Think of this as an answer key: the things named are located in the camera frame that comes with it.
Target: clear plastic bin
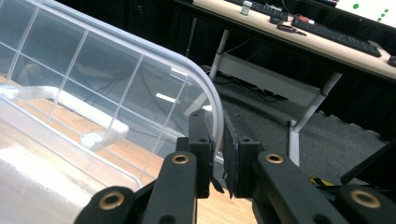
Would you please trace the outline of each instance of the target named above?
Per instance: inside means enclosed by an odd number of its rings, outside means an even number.
[[[219,96],[181,55],[55,1],[0,0],[0,31],[0,111],[7,114],[0,121],[15,133],[0,136],[9,143],[0,145],[7,168],[0,193],[13,195],[0,207],[26,207],[0,215],[5,221],[43,222],[39,214],[47,213],[49,222],[72,222],[100,189],[138,190],[156,178],[177,138],[188,136],[197,109],[207,110],[213,138],[222,137]],[[47,177],[35,175],[46,170]],[[55,176],[75,194],[58,197],[62,187],[47,183]],[[69,200],[80,193],[85,200]],[[40,200],[67,211],[45,211]]]

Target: desk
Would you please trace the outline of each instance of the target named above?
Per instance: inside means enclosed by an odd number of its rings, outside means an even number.
[[[390,55],[381,48],[379,51],[382,57],[376,58],[317,35],[302,36],[285,33],[276,29],[276,26],[269,22],[268,16],[253,10],[249,11],[248,16],[244,16],[240,13],[242,7],[222,0],[194,0],[193,4],[177,0],[165,2],[171,7],[188,11],[194,17],[212,21],[225,29],[212,65],[210,73],[212,79],[219,70],[262,89],[285,96],[300,105],[306,105],[302,117],[297,121],[290,121],[290,158],[297,165],[300,163],[299,131],[315,113],[342,74],[368,78],[385,85],[396,83],[396,68],[387,64]],[[223,53],[229,31],[268,42],[309,61],[330,66],[334,74],[321,89],[317,89],[255,64],[244,62]]]

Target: computer monitor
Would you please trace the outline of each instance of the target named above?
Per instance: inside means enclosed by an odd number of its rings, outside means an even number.
[[[300,0],[396,32],[395,0]]]
[[[338,0],[337,2],[336,8],[396,28],[395,0]]]

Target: monitor screen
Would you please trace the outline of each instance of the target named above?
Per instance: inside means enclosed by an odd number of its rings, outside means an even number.
[[[396,28],[395,0],[333,0],[335,7]]]

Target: screw hole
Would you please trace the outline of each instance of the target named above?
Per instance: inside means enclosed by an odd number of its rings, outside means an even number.
[[[124,201],[124,196],[119,191],[111,191],[105,194],[99,202],[99,207],[103,210],[111,210],[120,206]]]
[[[176,155],[172,158],[172,162],[176,164],[184,164],[189,161],[189,157],[186,155]]]
[[[362,206],[368,208],[379,208],[381,207],[381,202],[373,194],[360,190],[354,189],[350,192],[350,196],[355,201]]]
[[[268,154],[265,156],[265,159],[271,163],[282,163],[283,162],[283,157],[278,156],[276,154]]]

